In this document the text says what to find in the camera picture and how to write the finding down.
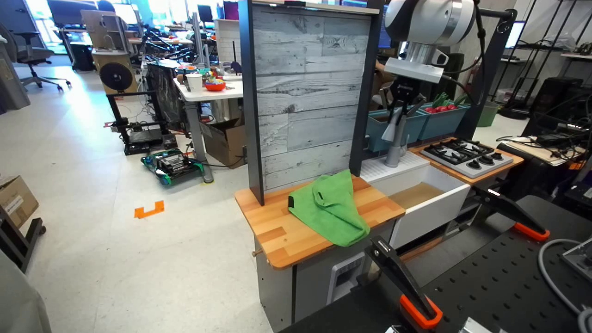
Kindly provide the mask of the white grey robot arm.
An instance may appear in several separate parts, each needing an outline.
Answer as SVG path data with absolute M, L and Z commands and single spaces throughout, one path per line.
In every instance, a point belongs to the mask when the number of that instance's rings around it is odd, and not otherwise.
M 392 98 L 402 113 L 418 96 L 418 83 L 439 83 L 444 76 L 444 46 L 459 44 L 472 28 L 472 0 L 390 0 L 383 9 L 389 37 L 405 44 L 405 55 L 389 57 L 385 70 L 396 76 Z

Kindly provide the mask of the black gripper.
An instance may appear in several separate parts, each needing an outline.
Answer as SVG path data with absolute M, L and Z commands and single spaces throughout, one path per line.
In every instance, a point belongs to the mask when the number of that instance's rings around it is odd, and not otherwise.
M 392 96 L 402 104 L 402 113 L 409 115 L 409 107 L 420 92 L 420 81 L 398 78 L 392 85 Z

